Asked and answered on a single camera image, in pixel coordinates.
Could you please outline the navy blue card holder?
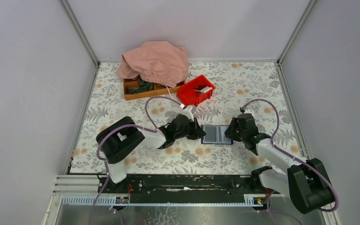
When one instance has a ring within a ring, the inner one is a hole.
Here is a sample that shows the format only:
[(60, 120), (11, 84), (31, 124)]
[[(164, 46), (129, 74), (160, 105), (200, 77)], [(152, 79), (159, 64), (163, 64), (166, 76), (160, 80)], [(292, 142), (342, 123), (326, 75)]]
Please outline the navy blue card holder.
[(233, 140), (225, 136), (225, 131), (229, 126), (222, 125), (203, 125), (202, 129), (206, 133), (201, 138), (202, 144), (232, 145)]

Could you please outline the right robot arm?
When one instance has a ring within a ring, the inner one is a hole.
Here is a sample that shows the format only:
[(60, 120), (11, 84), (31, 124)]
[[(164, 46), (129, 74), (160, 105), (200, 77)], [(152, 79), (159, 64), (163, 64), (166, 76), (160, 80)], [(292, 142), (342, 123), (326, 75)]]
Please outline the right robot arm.
[(280, 169), (277, 172), (274, 167), (265, 166), (253, 170), (249, 185), (254, 192), (275, 190), (289, 197), (295, 208), (303, 214), (322, 210), (331, 203), (338, 206), (338, 196), (322, 161), (297, 157), (280, 149), (271, 136), (259, 132), (252, 114), (243, 113), (232, 118), (225, 136), (242, 142), (247, 150)]

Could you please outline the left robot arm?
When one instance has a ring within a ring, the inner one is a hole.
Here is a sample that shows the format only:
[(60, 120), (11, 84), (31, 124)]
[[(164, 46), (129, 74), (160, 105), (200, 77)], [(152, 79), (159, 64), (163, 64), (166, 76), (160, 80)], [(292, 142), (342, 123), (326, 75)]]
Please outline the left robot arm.
[(170, 123), (160, 126), (157, 130), (144, 128), (135, 124), (131, 117), (126, 116), (100, 132), (96, 141), (98, 153), (105, 156), (107, 173), (110, 177), (109, 187), (116, 193), (127, 186), (127, 170), (125, 158), (137, 147), (166, 149), (181, 138), (198, 140), (206, 136), (196, 118), (177, 115)]

